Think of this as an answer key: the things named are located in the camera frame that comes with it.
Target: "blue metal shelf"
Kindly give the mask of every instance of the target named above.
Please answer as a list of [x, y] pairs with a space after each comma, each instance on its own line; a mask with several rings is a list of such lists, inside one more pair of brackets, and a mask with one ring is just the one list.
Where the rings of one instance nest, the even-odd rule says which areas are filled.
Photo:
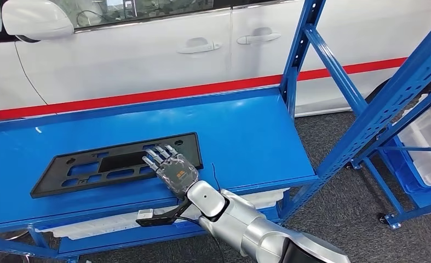
[[[279, 87], [0, 123], [0, 186], [6, 186], [4, 191], [0, 188], [0, 231], [69, 224], [175, 204], [175, 197], [158, 179], [39, 199], [31, 199], [29, 192], [55, 155], [188, 132], [198, 133], [203, 162], [214, 163], [223, 188], [247, 194], [301, 186], [292, 199], [285, 192], [281, 205], [265, 211], [274, 221], [284, 222], [349, 162], [355, 168], [364, 162], [398, 210], [398, 216], [388, 215], [392, 228], [400, 226], [398, 221], [430, 213], [428, 195], [412, 195], [419, 208], [404, 212], [369, 160], [391, 134], [407, 125], [404, 118], [360, 156], [355, 155], [431, 81], [431, 32], [367, 104], [316, 29], [324, 4], [325, 0], [304, 2]], [[316, 173], [291, 120], [297, 75], [309, 44], [357, 115]], [[200, 174], [216, 185], [211, 169]], [[190, 226], [159, 230], [134, 228], [78, 241], [64, 238], [60, 251], [45, 248], [42, 236], [30, 231], [37, 247], [0, 239], [0, 250], [77, 262], [81, 253], [202, 233]]]
[[[264, 208], [259, 211], [264, 213], [270, 221], [280, 221], [275, 207]], [[171, 233], [171, 235], [163, 236], [162, 233]], [[131, 247], [134, 245], [192, 237], [204, 233], [205, 231], [199, 226], [195, 226], [190, 222], [182, 222], [170, 226], [136, 227], [124, 231], [117, 231], [77, 240], [62, 238], [59, 247], [59, 256], [67, 257], [78, 254], [87, 254], [104, 250]]]
[[[318, 179], [278, 88], [10, 121], [0, 123], [0, 231], [176, 204], [157, 178], [37, 199], [29, 193], [55, 155], [187, 132], [198, 133], [200, 176], [214, 186], [211, 163], [220, 186], [240, 195]], [[291, 160], [286, 167], [275, 165], [279, 153]]]

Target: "white plastic container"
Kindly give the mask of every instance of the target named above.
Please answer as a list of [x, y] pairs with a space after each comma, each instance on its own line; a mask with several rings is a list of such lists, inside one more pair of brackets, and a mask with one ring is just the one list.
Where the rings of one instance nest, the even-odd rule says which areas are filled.
[[[404, 128], [398, 137], [405, 146], [431, 147], [431, 108]], [[409, 154], [423, 182], [431, 186], [431, 152], [409, 151]]]
[[[250, 195], [242, 196], [244, 199], [251, 202], [257, 209], [273, 207], [276, 205], [276, 202], [283, 198], [283, 192], [288, 190], [289, 188], [261, 192], [261, 193], [252, 193]], [[165, 207], [154, 209], [156, 214], [165, 213], [166, 211], [170, 211], [174, 207]], [[194, 205], [191, 205], [182, 216], [198, 219], [200, 216], [200, 211]], [[95, 220], [89, 220], [84, 222], [78, 222], [75, 224], [58, 226], [47, 228], [43, 230], [35, 229], [36, 232], [52, 232], [54, 237], [68, 237], [72, 240], [97, 236], [105, 233], [111, 233], [115, 231], [125, 230], [129, 228], [139, 227], [139, 225], [135, 222], [137, 218], [137, 212], [108, 216], [105, 218], [99, 218]]]

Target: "robotic arm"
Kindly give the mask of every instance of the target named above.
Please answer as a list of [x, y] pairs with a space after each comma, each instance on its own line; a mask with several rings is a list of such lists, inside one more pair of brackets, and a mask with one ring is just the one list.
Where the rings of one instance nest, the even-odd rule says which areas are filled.
[[199, 224], [223, 239], [242, 256], [258, 263], [348, 263], [343, 251], [307, 233], [283, 228], [268, 221], [247, 200], [222, 189], [216, 191], [199, 180], [196, 168], [169, 145], [147, 149], [143, 160], [156, 171], [167, 187], [183, 202], [176, 209], [156, 215], [153, 209], [140, 210], [141, 226], [172, 224], [191, 204], [201, 212]]

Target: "white car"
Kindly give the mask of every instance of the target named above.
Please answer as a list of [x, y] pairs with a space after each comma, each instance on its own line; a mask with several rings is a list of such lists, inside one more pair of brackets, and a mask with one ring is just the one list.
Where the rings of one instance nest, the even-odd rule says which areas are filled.
[[[279, 83], [303, 1], [254, 1], [0, 0], [0, 119]], [[430, 29], [431, 0], [328, 0], [318, 25], [364, 97]], [[309, 49], [296, 114], [347, 109]]]

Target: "black cable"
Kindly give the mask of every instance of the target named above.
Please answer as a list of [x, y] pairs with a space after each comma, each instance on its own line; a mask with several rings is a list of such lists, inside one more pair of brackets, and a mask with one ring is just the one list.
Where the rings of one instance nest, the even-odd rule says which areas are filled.
[[106, 18], [105, 16], [101, 15], [101, 14], [98, 14], [98, 13], [96, 13], [96, 12], [94, 12], [94, 11], [91, 11], [91, 10], [83, 10], [83, 11], [81, 11], [81, 12], [79, 12], [79, 13], [77, 14], [77, 25], [78, 25], [78, 26], [82, 26], [82, 25], [80, 25], [80, 22], [78, 22], [78, 18], [80, 17], [80, 15], [81, 15], [81, 14], [86, 13], [86, 12], [93, 13], [93, 14], [95, 14], [95, 15], [99, 16], [100, 18], [102, 18], [102, 19], [104, 19], [104, 20], [106, 20], [106, 21], [107, 21], [107, 18]]
[[[176, 216], [175, 218], [181, 219], [181, 220], [185, 220], [185, 221], [188, 221], [188, 222], [191, 222], [193, 224], [196, 224], [196, 225], [200, 226], [200, 224], [199, 224], [199, 222], [197, 220], [194, 220], [194, 219], [191, 219], [191, 218], [186, 218], [184, 216]], [[210, 236], [215, 240], [215, 243], [217, 244], [217, 247], [219, 248], [220, 257], [222, 258], [222, 263], [225, 263], [225, 257], [223, 256], [223, 250], [222, 250], [222, 246], [220, 245], [220, 242], [214, 236], [212, 236], [212, 235], [210, 235]]]
[[219, 188], [219, 192], [220, 192], [220, 190], [221, 190], [220, 184], [219, 184], [219, 181], [217, 180], [217, 177], [215, 176], [215, 165], [214, 165], [214, 163], [211, 163], [211, 164], [212, 164], [212, 171], [214, 173], [214, 179], [215, 179], [215, 182], [217, 183], [217, 187]]

